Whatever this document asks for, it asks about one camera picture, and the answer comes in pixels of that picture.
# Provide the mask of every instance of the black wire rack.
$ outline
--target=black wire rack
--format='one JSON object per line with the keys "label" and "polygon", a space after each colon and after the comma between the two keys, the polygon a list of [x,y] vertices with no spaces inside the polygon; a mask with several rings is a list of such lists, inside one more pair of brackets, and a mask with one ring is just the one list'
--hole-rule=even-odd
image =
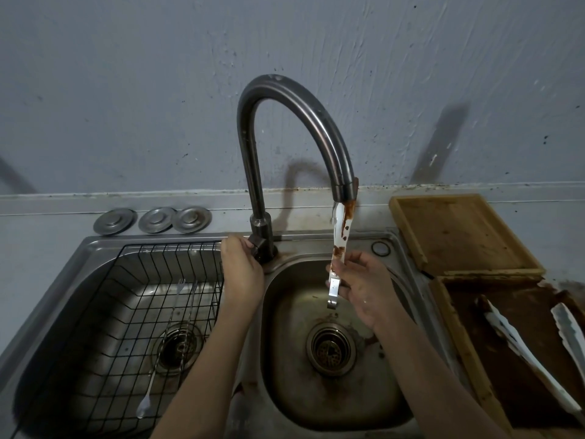
{"label": "black wire rack", "polygon": [[222,290],[218,241],[125,246],[74,292],[29,363],[17,434],[148,437],[209,337]]}

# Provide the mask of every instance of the wooden tray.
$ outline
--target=wooden tray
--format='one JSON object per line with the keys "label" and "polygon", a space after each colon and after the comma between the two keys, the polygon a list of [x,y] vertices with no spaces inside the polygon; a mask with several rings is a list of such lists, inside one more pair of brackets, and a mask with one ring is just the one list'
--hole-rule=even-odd
{"label": "wooden tray", "polygon": [[559,428],[582,437],[574,417],[559,406],[474,305],[476,297],[484,294],[545,368],[585,407],[585,386],[562,345],[550,308],[562,300],[573,312],[578,310],[578,321],[584,320],[583,313],[569,295],[555,295],[552,288],[539,287],[538,281],[523,276],[439,277],[431,289],[477,400],[498,425],[509,433],[518,428],[549,433]]}
{"label": "wooden tray", "polygon": [[431,276],[545,272],[479,194],[393,197],[390,209],[417,267]]}

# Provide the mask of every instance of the person's left hand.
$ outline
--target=person's left hand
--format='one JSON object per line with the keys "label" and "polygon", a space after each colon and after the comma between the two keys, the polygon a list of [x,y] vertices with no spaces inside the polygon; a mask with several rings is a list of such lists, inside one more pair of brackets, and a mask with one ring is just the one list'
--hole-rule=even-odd
{"label": "person's left hand", "polygon": [[249,310],[250,316],[264,295],[264,272],[250,254],[253,246],[248,239],[234,234],[221,242],[225,290],[222,307],[226,305],[238,312]]}

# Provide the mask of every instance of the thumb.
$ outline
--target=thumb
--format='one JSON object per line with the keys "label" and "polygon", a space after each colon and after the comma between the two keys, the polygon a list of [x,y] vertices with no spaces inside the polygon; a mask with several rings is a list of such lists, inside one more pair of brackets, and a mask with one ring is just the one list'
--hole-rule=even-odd
{"label": "thumb", "polygon": [[331,267],[333,272],[337,274],[342,280],[345,280],[349,286],[356,284],[360,278],[360,272],[349,268],[338,259],[331,260]]}

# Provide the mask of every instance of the dish drying rack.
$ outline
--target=dish drying rack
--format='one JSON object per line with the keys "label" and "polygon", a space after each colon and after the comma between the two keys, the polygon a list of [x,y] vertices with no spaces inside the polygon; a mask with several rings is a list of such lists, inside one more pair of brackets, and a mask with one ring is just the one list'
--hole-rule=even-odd
{"label": "dish drying rack", "polygon": [[[219,241],[125,246],[96,282],[25,415],[43,431],[51,416],[40,402],[65,385],[71,425],[54,437],[148,437],[217,320]],[[150,410],[138,419],[153,372]]]}

